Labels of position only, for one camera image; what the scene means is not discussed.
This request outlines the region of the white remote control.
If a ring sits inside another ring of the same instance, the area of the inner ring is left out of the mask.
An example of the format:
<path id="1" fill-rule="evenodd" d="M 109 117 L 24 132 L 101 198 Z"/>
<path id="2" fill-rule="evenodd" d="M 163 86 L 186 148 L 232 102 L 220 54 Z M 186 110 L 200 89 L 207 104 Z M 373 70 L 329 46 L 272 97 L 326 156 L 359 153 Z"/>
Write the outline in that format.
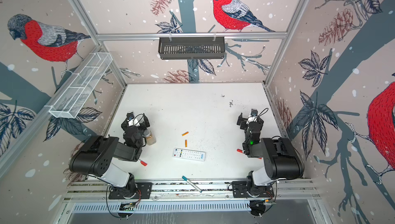
<path id="1" fill-rule="evenodd" d="M 184 148 L 175 148 L 171 154 L 173 158 L 201 161 L 204 162 L 206 159 L 206 153 L 197 150 L 188 150 Z"/>

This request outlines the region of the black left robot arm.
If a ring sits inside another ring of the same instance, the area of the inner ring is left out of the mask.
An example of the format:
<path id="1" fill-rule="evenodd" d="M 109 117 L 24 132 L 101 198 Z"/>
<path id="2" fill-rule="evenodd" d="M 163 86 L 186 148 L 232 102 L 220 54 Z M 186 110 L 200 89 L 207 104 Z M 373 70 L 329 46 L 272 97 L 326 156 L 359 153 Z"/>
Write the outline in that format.
<path id="1" fill-rule="evenodd" d="M 110 186 L 112 199 L 142 198 L 141 187 L 132 173 L 116 166 L 113 159 L 138 162 L 143 148 L 148 144 L 149 120 L 144 113 L 129 112 L 121 124 L 123 142 L 115 136 L 92 136 L 72 156 L 69 170 L 85 176 L 95 177 Z"/>

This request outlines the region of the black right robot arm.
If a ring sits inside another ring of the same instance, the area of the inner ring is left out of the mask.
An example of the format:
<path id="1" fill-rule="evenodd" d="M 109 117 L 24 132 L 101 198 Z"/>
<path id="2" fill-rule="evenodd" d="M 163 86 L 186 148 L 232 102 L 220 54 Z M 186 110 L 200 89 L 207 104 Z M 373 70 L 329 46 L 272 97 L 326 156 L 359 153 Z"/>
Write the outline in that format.
<path id="1" fill-rule="evenodd" d="M 264 163 L 261 169 L 250 171 L 246 177 L 246 192 L 252 197 L 267 193 L 267 188 L 278 180 L 294 180 L 304 174 L 304 165 L 291 141 L 281 136 L 261 138 L 263 124 L 264 120 L 256 109 L 251 110 L 248 118 L 240 114 L 237 119 L 237 125 L 245 136 L 238 152 Z"/>

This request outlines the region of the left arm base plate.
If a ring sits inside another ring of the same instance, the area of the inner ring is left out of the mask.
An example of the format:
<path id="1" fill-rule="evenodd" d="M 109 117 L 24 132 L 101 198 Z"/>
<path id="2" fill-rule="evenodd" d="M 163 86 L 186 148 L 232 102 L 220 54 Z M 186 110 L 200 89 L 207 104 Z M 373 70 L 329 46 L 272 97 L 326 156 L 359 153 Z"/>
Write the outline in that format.
<path id="1" fill-rule="evenodd" d="M 110 186 L 108 198 L 111 200 L 149 199 L 152 186 L 151 182 L 129 183 L 124 188 Z"/>

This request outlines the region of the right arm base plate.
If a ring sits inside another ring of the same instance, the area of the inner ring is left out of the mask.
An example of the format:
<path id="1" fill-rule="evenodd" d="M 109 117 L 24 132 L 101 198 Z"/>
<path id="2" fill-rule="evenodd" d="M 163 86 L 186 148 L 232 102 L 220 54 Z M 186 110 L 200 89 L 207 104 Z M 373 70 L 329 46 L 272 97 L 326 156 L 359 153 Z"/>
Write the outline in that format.
<path id="1" fill-rule="evenodd" d="M 274 198 L 275 196 L 271 186 L 255 186 L 246 181 L 233 181 L 230 185 L 234 198 Z"/>

